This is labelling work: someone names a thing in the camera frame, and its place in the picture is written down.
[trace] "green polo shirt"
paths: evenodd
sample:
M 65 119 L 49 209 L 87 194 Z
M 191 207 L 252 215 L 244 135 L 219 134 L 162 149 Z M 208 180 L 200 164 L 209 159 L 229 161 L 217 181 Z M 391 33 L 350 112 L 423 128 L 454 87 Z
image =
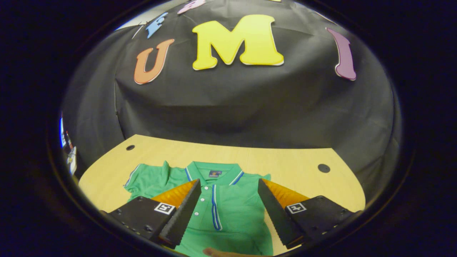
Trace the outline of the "green polo shirt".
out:
M 186 168 L 138 165 L 125 189 L 152 198 L 194 179 L 200 179 L 202 193 L 181 244 L 176 251 L 191 257 L 205 257 L 203 249 L 273 255 L 271 234 L 264 222 L 265 207 L 257 193 L 259 178 L 270 175 L 244 173 L 238 164 L 192 162 Z

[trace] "human hand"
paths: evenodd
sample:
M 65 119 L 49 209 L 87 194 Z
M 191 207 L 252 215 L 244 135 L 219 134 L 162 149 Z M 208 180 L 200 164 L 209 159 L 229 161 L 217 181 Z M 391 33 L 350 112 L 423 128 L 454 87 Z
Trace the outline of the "human hand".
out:
M 241 254 L 235 252 L 222 252 L 211 247 L 203 250 L 203 253 L 211 257 L 270 257 L 261 255 Z

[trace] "wooden table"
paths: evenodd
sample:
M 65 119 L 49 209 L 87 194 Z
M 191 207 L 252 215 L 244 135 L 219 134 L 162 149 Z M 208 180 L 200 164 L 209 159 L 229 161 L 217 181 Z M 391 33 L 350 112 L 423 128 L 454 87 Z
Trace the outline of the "wooden table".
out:
M 130 145 L 135 147 L 126 150 Z M 134 135 L 97 160 L 80 179 L 79 187 L 100 210 L 111 212 L 125 204 L 130 193 L 123 188 L 139 163 L 186 167 L 192 161 L 238 163 L 246 173 L 271 174 L 271 181 L 307 197 L 323 195 L 355 212 L 365 208 L 365 195 L 354 173 L 331 148 L 265 149 L 205 145 Z M 325 164 L 330 172 L 318 169 Z M 286 252 L 265 214 L 273 238 L 274 254 Z

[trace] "shirt label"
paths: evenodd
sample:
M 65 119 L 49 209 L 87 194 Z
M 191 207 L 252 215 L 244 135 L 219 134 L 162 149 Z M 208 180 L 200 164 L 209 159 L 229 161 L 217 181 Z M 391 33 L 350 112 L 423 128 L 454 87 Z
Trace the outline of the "shirt label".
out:
M 222 171 L 210 171 L 209 177 L 219 177 L 222 174 Z

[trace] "yellow letter m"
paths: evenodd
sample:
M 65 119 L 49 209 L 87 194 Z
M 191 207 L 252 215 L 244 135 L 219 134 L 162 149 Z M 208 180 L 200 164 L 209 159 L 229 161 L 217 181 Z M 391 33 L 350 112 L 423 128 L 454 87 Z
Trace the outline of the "yellow letter m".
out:
M 225 64 L 232 64 L 241 43 L 245 50 L 239 57 L 247 65 L 281 65 L 284 56 L 276 51 L 271 23 L 275 19 L 268 15 L 247 15 L 241 18 L 230 32 L 217 21 L 208 21 L 196 26 L 197 60 L 194 70 L 214 68 L 218 60 L 211 55 L 211 46 Z

